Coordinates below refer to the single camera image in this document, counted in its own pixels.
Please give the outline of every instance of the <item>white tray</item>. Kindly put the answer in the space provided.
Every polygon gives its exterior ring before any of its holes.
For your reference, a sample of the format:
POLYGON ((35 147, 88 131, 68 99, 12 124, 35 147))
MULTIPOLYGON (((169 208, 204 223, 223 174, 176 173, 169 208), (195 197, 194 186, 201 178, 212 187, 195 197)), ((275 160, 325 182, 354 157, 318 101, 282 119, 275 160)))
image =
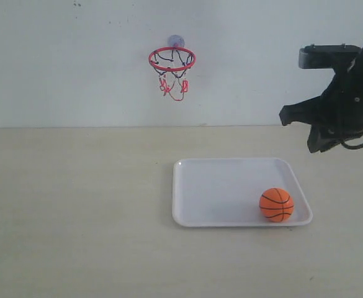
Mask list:
POLYGON ((284 160, 193 158, 174 165, 173 218, 185 227, 289 227, 310 223, 312 211, 284 160), (260 213, 259 198, 272 187, 294 199, 286 222, 270 222, 260 213))

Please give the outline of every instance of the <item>basketball hoop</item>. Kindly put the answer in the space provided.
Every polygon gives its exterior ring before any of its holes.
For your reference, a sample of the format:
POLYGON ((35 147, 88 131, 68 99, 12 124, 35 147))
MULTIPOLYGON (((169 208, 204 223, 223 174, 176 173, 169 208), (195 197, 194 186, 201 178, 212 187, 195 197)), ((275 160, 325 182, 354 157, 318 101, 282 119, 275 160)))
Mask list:
POLYGON ((189 83, 186 74, 195 64, 195 54, 186 48, 178 47, 175 43, 173 47, 153 51, 148 61, 159 74, 159 89, 163 92, 163 96, 168 94, 174 101, 182 101, 185 93, 188 92, 189 83), (179 97, 174 95, 177 89, 181 94, 179 97))

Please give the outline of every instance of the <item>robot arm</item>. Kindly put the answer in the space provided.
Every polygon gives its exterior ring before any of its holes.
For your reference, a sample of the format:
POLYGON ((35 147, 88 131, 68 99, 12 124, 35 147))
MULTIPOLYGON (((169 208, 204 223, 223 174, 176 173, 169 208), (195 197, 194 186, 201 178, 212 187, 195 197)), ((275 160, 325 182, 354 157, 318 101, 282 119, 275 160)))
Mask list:
POLYGON ((318 97, 291 106, 279 114, 283 126, 292 122, 311 125, 308 149, 324 152, 363 136, 363 48, 352 45, 310 45, 300 50, 299 66, 304 69, 332 68, 335 75, 318 97))

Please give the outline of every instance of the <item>red rim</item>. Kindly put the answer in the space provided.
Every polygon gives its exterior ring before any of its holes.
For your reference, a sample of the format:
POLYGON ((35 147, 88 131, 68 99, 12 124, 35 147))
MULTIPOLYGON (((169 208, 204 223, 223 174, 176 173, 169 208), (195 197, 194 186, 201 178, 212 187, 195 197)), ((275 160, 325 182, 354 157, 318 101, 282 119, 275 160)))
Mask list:
POLYGON ((187 48, 180 48, 180 47, 164 47, 164 48, 159 48, 155 51, 153 51, 152 53, 150 53, 149 57, 148 57, 148 61, 150 63, 150 65, 153 67, 153 68, 156 68, 157 70, 161 70, 161 71, 173 71, 173 72, 176 72, 176 71, 183 71, 183 70, 188 70, 189 68, 193 67, 193 65, 195 64, 195 61, 196 61, 196 56, 194 54, 194 52, 188 50, 187 48), (155 64, 154 61, 152 61, 152 56, 155 55, 156 53, 160 53, 160 52, 163 52, 163 51, 168 51, 168 50, 179 50, 179 51, 182 51, 182 52, 186 52, 190 55, 192 55, 192 62, 189 63, 188 65, 186 66, 183 66, 183 67, 178 67, 178 68, 170 68, 170 67, 163 67, 163 66, 159 66, 157 64, 155 64))

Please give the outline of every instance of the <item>orange basketball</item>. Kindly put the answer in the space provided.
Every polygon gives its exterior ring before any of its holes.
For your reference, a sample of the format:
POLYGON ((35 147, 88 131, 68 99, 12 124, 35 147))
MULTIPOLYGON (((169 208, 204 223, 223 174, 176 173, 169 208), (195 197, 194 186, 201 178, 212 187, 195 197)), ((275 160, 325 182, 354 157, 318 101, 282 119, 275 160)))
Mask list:
POLYGON ((271 222, 284 222, 293 214, 293 198, 284 189, 270 188, 260 197, 260 210, 271 222))

